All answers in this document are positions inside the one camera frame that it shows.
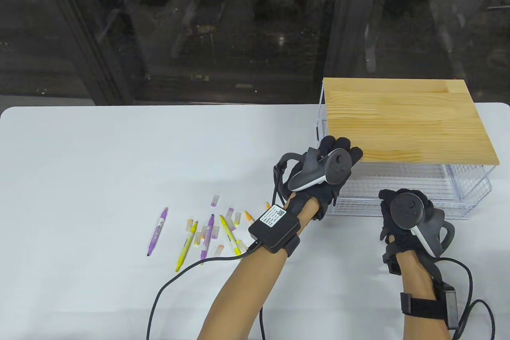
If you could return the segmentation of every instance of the purple pen cap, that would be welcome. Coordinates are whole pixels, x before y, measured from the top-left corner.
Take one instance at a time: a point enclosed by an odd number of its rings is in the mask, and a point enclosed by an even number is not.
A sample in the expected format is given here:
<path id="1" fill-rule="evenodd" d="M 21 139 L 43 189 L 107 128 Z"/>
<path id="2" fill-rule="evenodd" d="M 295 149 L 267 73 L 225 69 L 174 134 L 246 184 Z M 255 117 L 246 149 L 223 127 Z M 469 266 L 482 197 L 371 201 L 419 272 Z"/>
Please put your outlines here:
<path id="1" fill-rule="evenodd" d="M 211 239 L 217 239 L 218 238 L 218 232 L 220 230 L 220 226 L 214 226 L 213 232 L 211 234 Z"/>
<path id="2" fill-rule="evenodd" d="M 232 208 L 232 207 L 230 207 L 230 208 L 227 210 L 226 214 L 225 214 L 225 219 L 230 219 L 230 218 L 232 218 L 232 214 L 233 214 L 233 208 Z"/>
<path id="3" fill-rule="evenodd" d="M 213 196 L 213 201 L 211 202 L 211 207 L 216 207 L 216 205 L 218 204 L 218 199 L 220 199 L 219 195 Z"/>

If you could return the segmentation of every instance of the wire mesh basket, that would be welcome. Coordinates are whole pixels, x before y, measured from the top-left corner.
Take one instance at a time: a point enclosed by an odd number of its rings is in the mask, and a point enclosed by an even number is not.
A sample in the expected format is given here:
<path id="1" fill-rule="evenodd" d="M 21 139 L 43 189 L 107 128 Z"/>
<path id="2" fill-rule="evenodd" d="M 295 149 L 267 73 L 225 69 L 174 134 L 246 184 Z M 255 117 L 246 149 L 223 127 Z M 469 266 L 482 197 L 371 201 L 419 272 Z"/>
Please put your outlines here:
<path id="1" fill-rule="evenodd" d="M 319 116 L 317 139 L 328 133 L 326 117 Z M 381 216 L 382 189 L 421 190 L 449 219 L 467 219 L 492 186 L 483 165 L 423 165 L 416 163 L 358 163 L 329 214 Z"/>

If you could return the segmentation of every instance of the wooden lid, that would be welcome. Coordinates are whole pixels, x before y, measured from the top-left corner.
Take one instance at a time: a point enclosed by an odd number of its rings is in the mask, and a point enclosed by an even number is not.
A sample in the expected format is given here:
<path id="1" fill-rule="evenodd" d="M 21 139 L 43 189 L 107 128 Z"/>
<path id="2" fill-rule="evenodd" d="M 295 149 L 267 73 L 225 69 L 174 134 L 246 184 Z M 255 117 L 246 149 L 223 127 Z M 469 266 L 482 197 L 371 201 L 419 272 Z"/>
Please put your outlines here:
<path id="1" fill-rule="evenodd" d="M 330 134 L 364 162 L 499 165 L 463 80 L 324 78 Z"/>

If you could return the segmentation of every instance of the vr controller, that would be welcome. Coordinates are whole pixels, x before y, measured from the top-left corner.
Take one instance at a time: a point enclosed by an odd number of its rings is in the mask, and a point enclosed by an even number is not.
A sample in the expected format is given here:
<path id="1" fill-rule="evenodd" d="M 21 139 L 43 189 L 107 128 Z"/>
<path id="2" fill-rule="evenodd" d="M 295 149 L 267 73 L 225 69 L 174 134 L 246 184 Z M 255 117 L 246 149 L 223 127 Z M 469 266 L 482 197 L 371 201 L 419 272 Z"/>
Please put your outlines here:
<path id="1" fill-rule="evenodd" d="M 455 235 L 455 227 L 445 221 L 445 212 L 438 208 L 426 211 L 421 199 L 413 193 L 395 196 L 390 204 L 390 213 L 397 226 L 410 230 L 434 258 L 439 258 L 445 252 Z M 446 229 L 442 242 L 439 239 L 441 227 Z"/>
<path id="2" fill-rule="evenodd" d="M 335 149 L 321 160 L 317 160 L 318 156 L 318 149 L 308 148 L 303 169 L 288 180 L 290 191 L 301 191 L 322 182 L 338 185 L 349 176 L 352 160 L 346 150 Z"/>

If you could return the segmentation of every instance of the qr code label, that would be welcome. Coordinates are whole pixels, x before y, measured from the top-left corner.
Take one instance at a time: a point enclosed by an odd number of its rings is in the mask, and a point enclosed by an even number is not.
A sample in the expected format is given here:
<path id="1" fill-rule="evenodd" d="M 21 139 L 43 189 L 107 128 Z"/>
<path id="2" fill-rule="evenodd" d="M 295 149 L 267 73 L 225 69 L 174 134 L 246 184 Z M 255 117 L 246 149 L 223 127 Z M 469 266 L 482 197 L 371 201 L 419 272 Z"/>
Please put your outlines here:
<path id="1" fill-rule="evenodd" d="M 272 206 L 262 217 L 260 221 L 267 224 L 269 227 L 273 227 L 278 220 L 286 214 L 286 211 L 277 205 Z"/>

